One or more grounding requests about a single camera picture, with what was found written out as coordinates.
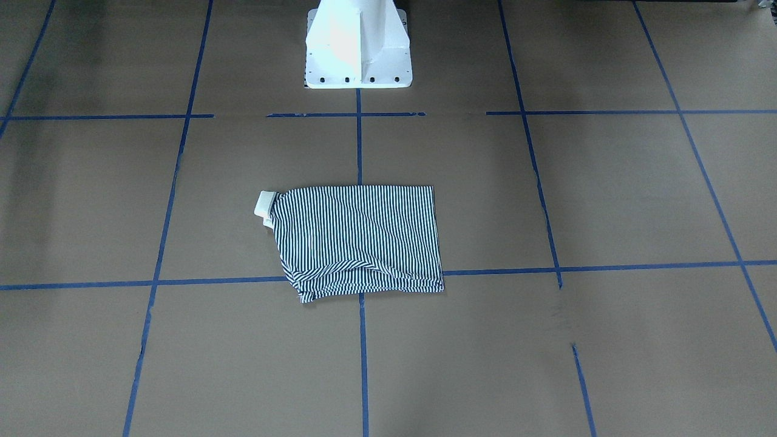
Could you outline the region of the striped polo shirt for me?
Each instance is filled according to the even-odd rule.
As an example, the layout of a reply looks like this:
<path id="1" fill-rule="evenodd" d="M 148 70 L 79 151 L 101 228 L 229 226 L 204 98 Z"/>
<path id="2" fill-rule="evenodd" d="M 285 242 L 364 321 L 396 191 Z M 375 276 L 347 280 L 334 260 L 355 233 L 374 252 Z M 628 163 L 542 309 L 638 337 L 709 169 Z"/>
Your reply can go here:
<path id="1" fill-rule="evenodd" d="M 308 304 L 325 297 L 445 289 L 433 186 L 261 191 L 284 276 Z"/>

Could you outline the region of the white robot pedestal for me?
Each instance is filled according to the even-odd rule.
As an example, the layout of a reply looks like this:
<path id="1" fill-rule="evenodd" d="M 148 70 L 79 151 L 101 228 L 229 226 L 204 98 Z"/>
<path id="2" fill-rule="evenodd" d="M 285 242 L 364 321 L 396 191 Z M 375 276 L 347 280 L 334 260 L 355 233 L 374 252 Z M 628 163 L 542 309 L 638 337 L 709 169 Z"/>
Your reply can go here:
<path id="1" fill-rule="evenodd" d="M 406 11 L 394 1 L 321 1 L 307 13 L 309 89 L 402 89 L 413 83 Z"/>

